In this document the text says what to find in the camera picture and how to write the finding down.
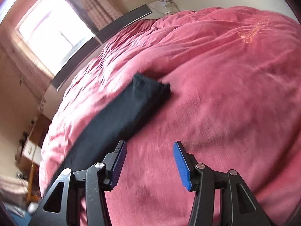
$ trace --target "red bedspread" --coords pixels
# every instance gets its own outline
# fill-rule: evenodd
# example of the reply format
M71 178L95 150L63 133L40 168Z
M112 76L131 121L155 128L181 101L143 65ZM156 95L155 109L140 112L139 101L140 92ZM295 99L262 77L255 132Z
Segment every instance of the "red bedspread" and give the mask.
M106 194L112 224L187 225L194 193L181 184L176 140L213 170L236 169L267 215L284 222L301 198L300 40L292 19L241 6L125 28L66 91L42 148L41 190L83 128L140 72L170 83L172 96L128 141L118 186Z

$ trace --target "wooden dresser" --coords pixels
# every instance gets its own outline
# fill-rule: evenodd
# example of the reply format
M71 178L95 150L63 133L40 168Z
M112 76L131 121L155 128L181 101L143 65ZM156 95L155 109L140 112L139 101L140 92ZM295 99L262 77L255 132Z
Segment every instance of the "wooden dresser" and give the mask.
M20 157L20 161L17 164L21 172L30 173L32 162L35 163L36 168L40 165L41 147L47 134L51 121L40 114L37 121L34 123L33 128L28 136L25 146Z

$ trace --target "folded black fabric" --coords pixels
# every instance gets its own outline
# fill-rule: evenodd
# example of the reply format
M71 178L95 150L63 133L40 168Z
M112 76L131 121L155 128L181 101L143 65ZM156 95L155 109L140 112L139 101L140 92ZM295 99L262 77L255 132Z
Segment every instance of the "folded black fabric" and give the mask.
M129 140L169 96L169 84L135 74L132 82L86 126L53 175L46 192L65 168L88 169L113 152L120 140Z

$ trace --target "curtain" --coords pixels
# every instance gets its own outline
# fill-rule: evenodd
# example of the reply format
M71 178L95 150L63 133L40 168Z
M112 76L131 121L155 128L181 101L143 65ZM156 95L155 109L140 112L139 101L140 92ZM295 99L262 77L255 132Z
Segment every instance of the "curtain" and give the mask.
M98 30L122 16L110 0L79 0Z
M3 202L26 208L28 182L7 176L0 176L0 198Z

